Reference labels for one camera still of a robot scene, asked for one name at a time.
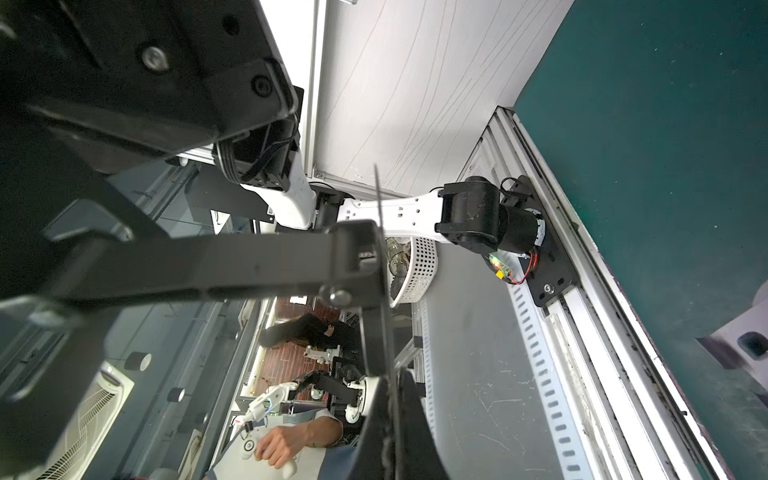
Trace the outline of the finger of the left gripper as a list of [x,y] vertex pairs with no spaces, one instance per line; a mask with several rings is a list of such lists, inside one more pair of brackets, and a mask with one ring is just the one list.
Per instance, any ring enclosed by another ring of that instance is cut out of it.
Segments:
[[372,221],[322,232],[134,241],[85,232],[3,257],[1,306],[89,311],[312,295],[342,306],[377,307],[387,298],[382,255],[382,236]]

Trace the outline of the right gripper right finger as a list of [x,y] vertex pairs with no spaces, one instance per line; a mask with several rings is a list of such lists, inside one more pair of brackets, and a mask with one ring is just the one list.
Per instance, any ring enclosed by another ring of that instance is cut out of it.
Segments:
[[396,465],[399,479],[448,479],[413,376],[408,370],[400,369],[397,384]]

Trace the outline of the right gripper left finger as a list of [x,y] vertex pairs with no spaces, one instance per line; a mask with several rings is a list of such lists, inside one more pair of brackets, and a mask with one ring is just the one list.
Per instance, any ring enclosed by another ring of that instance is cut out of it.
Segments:
[[395,478],[394,427],[390,406],[389,382],[378,377],[372,406],[355,447],[355,458],[348,480]]

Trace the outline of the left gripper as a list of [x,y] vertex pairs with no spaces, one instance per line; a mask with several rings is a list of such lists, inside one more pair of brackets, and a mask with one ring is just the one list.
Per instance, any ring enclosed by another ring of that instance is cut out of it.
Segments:
[[5,1],[1,131],[116,173],[290,117],[257,1]]

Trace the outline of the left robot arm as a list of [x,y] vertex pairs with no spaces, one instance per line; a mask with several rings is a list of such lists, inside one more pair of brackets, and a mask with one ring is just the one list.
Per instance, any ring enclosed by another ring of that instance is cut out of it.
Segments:
[[[532,256],[526,190],[479,177],[417,197],[314,191],[300,100],[256,1],[1,5],[1,306],[69,317],[166,300],[388,297],[385,237]],[[258,195],[284,235],[169,237],[109,182],[196,156]]]

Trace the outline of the person's hand in background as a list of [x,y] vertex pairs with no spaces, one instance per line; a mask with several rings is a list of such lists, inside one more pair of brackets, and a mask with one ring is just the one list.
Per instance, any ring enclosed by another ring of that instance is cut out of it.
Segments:
[[255,458],[280,469],[304,447],[317,445],[322,446],[323,440],[319,440],[316,429],[309,424],[278,426],[258,441]]

